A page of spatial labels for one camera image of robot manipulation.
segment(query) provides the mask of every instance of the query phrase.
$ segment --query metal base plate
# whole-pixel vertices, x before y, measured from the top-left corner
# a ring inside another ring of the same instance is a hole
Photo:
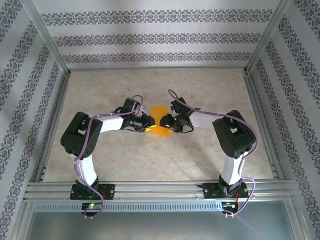
[[[219,184],[217,182],[206,182],[202,184],[204,199],[225,199],[222,191],[219,189]],[[236,190],[239,193],[240,198],[248,198],[247,185],[242,182],[241,186]]]
[[[104,200],[113,200],[115,195],[114,184],[99,184],[98,192],[103,196]],[[88,192],[83,191],[77,184],[73,184],[70,193],[71,200],[100,200],[98,195],[91,196]]]

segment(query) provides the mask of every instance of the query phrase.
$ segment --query floor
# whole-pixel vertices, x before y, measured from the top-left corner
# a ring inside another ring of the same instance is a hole
[[[227,113],[238,110],[259,132],[255,114],[240,69],[166,68],[105,71],[75,71],[65,96],[61,116],[44,175],[46,182],[73,182],[73,161],[60,139],[76,112],[109,113],[126,98],[144,97],[144,110],[170,106],[167,90],[173,89],[192,107]],[[109,131],[99,136],[93,164],[101,181],[215,180],[224,166],[215,132],[171,132],[163,137],[151,132]],[[243,176],[273,178],[263,143],[248,159]]]

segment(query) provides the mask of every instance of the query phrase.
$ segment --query orange block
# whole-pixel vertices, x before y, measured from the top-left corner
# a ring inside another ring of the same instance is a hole
[[[151,129],[154,134],[169,137],[169,129],[160,126],[160,119],[168,114],[168,106],[152,106],[150,116],[154,118],[156,126]]]

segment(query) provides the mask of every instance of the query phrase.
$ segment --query patterned wallpaper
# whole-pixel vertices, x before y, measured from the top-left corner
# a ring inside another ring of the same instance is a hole
[[[292,1],[251,74],[312,239],[320,239],[319,2]]]
[[[0,240],[10,239],[65,81],[18,0],[0,0]]]
[[[37,0],[70,69],[245,67],[279,0]]]

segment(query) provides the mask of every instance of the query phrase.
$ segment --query perforated metal strip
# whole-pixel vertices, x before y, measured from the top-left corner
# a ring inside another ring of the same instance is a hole
[[[81,202],[71,203],[37,203],[38,213],[81,212]],[[221,211],[221,201],[208,202],[111,202],[104,205],[103,212],[212,212]]]

